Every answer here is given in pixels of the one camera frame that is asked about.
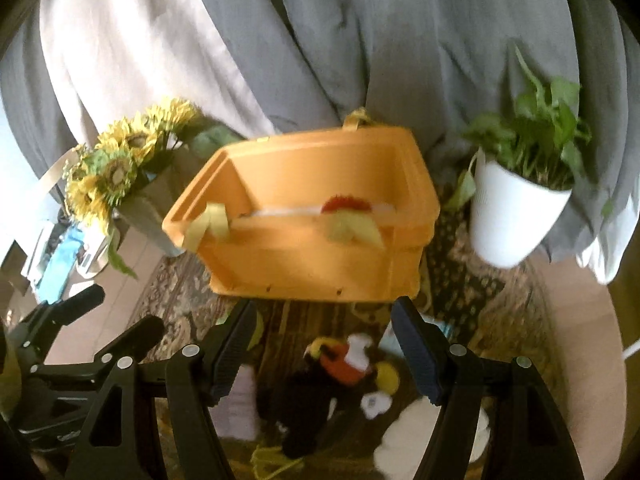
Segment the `blue cloth bundle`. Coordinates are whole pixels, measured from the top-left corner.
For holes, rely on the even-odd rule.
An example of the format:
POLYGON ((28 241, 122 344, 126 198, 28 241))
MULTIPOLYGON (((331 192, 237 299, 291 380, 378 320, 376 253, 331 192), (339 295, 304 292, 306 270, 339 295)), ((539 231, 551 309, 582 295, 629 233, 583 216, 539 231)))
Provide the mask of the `blue cloth bundle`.
POLYGON ((70 226, 55 247, 35 289, 38 304, 55 304, 62 298, 83 244, 84 233, 78 226, 70 226))

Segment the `left grey curtain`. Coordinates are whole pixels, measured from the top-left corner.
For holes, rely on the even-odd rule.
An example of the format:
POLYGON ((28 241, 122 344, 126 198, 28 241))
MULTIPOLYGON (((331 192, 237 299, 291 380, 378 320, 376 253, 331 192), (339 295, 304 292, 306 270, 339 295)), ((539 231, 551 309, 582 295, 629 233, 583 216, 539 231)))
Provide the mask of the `left grey curtain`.
POLYGON ((80 143, 52 86, 38 8, 26 16, 3 55, 1 95, 16 144, 38 178, 80 143))

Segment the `white sheer curtain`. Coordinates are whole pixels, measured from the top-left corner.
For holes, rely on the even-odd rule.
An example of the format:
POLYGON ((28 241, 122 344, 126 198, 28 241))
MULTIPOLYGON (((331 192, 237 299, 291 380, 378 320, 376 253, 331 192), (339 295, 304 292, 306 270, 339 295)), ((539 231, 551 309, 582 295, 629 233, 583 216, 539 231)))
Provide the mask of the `white sheer curtain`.
POLYGON ((578 266, 588 268, 599 284, 610 284, 620 270, 638 223, 639 181, 636 181, 625 207, 605 221, 594 241, 576 257, 578 266))

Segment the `beige curtain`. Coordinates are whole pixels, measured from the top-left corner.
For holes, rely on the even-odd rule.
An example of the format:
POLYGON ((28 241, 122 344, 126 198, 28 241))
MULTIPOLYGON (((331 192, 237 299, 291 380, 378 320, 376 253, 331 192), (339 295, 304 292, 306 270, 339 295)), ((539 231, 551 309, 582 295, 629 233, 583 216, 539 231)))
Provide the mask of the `beige curtain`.
POLYGON ((48 74, 68 128, 96 143, 115 120, 185 99, 244 138, 277 133, 202 0, 40 0, 48 74))

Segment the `red fluffy pompom toy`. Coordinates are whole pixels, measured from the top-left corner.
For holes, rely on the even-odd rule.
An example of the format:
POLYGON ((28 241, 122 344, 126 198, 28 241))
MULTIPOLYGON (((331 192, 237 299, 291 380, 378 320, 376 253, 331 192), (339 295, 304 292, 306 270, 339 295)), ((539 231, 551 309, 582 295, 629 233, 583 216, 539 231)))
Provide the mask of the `red fluffy pompom toy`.
POLYGON ((335 195, 329 198, 321 207, 322 214, 332 214, 340 210, 371 212, 372 205, 363 198, 351 195, 335 195))

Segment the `patterned oriental rug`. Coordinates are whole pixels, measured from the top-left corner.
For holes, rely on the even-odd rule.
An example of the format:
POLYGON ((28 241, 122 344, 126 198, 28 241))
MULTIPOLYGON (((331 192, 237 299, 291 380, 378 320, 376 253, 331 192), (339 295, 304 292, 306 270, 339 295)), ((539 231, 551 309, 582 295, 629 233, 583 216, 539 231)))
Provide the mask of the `patterned oriental rug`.
MULTIPOLYGON (((470 246, 465 213, 444 212, 423 254, 420 273, 422 285, 414 303, 445 325, 451 341, 466 344, 482 358, 502 362, 527 356, 558 407, 566 408, 566 377, 551 304, 530 262, 510 270, 484 263, 470 246)), ((149 361, 169 358, 227 318, 235 301, 215 294, 209 281, 209 272, 194 256, 160 260, 134 309, 135 320, 155 315, 164 322, 164 336, 149 352, 149 361)), ((388 304, 259 300, 257 307, 264 331, 241 375, 258 392, 300 370, 303 350, 314 337, 366 333, 381 338, 390 322, 388 304)), ((234 474, 240 479, 258 474, 277 479, 388 478, 390 463, 402 450, 396 432, 406 430, 411 419, 437 415, 433 405, 420 399, 408 368, 401 366, 398 372, 400 387, 387 413, 371 420, 357 410, 334 415, 318 451, 291 469, 250 463, 265 448, 280 443, 273 424, 261 422, 256 434, 250 434, 247 410, 226 415, 216 406, 214 424, 234 474)))

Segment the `gold desk lamp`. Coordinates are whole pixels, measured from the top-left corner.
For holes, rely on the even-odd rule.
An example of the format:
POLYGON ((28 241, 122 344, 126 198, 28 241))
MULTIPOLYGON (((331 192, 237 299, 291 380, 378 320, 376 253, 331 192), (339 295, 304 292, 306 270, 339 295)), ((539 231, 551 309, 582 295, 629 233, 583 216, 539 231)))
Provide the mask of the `gold desk lamp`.
POLYGON ((58 189, 58 181, 63 177, 64 168, 68 165, 76 164, 78 159, 78 153, 73 148, 65 152, 39 179, 38 190, 47 193, 54 191, 56 192, 56 196, 62 200, 55 217, 55 224, 62 226, 62 228, 77 226, 84 237, 81 250, 78 252, 76 258, 75 270, 82 278, 90 280, 90 278, 95 278, 107 267, 108 250, 112 244, 115 244, 115 248, 118 248, 120 232, 116 226, 113 226, 110 234, 106 235, 101 231, 101 228, 96 222, 93 222, 93 224, 77 223, 66 211, 62 193, 58 189))

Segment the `white pumpkin plush cushion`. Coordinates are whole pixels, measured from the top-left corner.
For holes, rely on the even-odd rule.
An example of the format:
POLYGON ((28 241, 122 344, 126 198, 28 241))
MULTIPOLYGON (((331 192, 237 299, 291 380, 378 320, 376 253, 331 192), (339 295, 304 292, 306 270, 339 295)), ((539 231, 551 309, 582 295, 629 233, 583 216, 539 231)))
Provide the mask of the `white pumpkin plush cushion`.
POLYGON ((418 471, 434 432, 440 407, 421 396, 405 408, 383 434, 373 463, 385 479, 410 480, 418 471))

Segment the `artificial sunflower bouquet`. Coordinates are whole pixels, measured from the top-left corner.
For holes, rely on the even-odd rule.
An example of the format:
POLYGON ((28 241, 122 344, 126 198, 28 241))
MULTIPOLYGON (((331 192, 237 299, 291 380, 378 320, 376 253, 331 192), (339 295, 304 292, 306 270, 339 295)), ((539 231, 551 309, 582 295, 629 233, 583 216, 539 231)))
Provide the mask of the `artificial sunflower bouquet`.
MULTIPOLYGON (((63 170, 65 209, 77 223, 96 222, 108 235, 122 218, 117 207, 126 197, 157 177, 178 182, 184 191, 218 148, 241 140, 239 133, 188 100, 153 104, 112 122, 93 146, 74 148, 78 162, 63 170)), ((136 275, 115 244, 108 250, 108 263, 136 275)))

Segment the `black plush toy red hat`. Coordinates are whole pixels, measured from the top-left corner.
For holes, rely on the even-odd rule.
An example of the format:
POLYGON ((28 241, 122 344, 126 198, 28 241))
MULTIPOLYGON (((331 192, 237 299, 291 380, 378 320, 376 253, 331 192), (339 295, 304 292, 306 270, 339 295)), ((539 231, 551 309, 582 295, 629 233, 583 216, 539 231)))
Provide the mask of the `black plush toy red hat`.
POLYGON ((318 337, 306 347, 299 370, 258 393, 258 415, 280 432, 284 457, 300 460, 316 452, 336 414, 360 411, 372 420, 392 407, 399 372, 372 351, 373 338, 365 333, 318 337))

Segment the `orange plastic storage crate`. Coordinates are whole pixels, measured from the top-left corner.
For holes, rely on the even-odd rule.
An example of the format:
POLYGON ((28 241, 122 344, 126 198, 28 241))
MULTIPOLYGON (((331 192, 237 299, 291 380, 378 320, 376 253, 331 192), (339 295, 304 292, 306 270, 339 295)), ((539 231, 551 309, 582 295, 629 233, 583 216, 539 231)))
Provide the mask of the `orange plastic storage crate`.
POLYGON ((340 128, 220 148, 162 227, 201 259, 217 294, 391 302, 419 292, 438 215, 412 132, 356 114, 340 128), (372 211, 322 214, 335 195, 372 211))

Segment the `grey ribbed vase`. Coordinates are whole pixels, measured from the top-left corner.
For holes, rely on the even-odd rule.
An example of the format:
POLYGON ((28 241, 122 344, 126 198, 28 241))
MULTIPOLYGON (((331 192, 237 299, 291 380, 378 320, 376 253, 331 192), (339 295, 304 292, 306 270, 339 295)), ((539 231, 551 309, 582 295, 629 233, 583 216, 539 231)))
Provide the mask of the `grey ribbed vase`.
POLYGON ((165 256, 177 257, 183 250, 171 241, 163 230, 162 223, 182 191, 183 187, 178 182, 157 177, 141 190, 126 197, 117 211, 165 256))

